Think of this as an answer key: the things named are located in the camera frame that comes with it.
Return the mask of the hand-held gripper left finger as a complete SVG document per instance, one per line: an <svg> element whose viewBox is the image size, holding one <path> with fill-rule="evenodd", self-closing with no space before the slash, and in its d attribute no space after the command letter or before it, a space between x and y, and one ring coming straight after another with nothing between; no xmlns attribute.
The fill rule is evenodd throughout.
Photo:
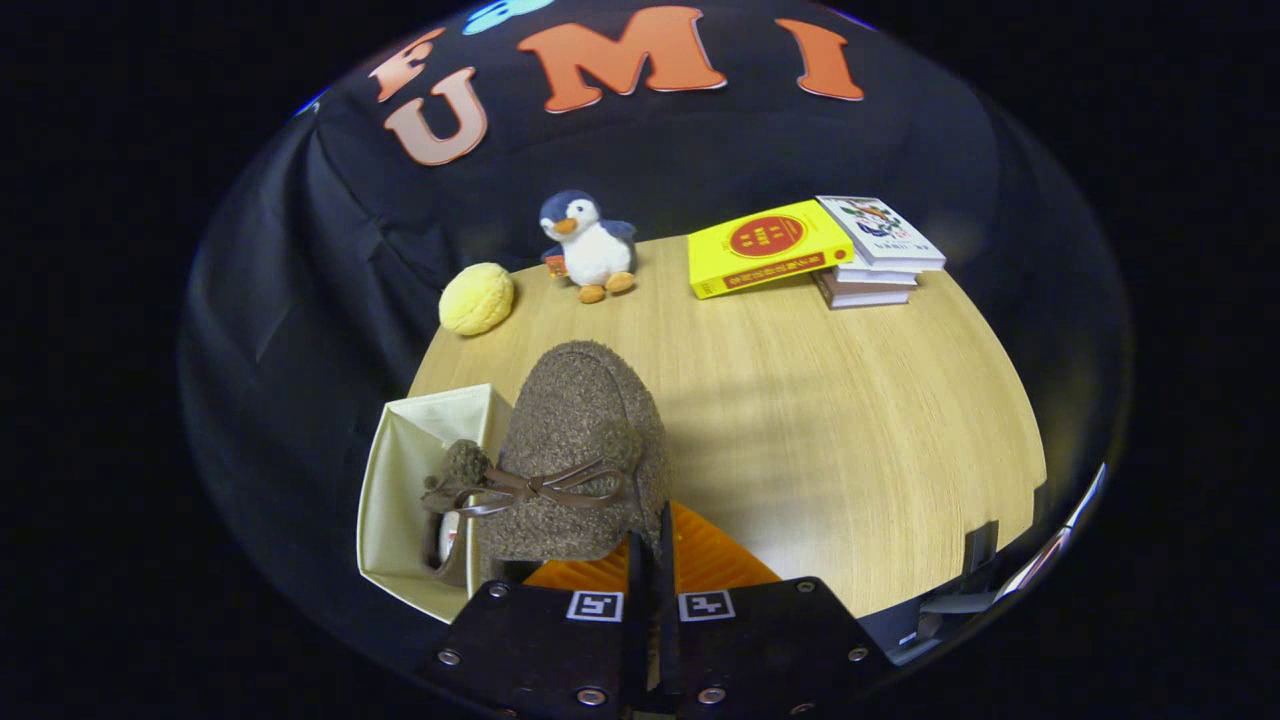
<svg viewBox="0 0 1280 720"><path fill-rule="evenodd" d="M628 534L626 592L483 583L415 675L485 717L630 717L649 692L652 555Z"/></svg>

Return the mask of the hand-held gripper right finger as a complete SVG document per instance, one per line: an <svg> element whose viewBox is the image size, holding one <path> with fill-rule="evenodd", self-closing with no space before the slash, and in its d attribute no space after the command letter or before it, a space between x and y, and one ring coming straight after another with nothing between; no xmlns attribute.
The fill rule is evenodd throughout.
<svg viewBox="0 0 1280 720"><path fill-rule="evenodd" d="M678 592L691 553L663 516L668 562L655 697L676 717L837 717L896 678L896 665L818 577Z"/></svg>

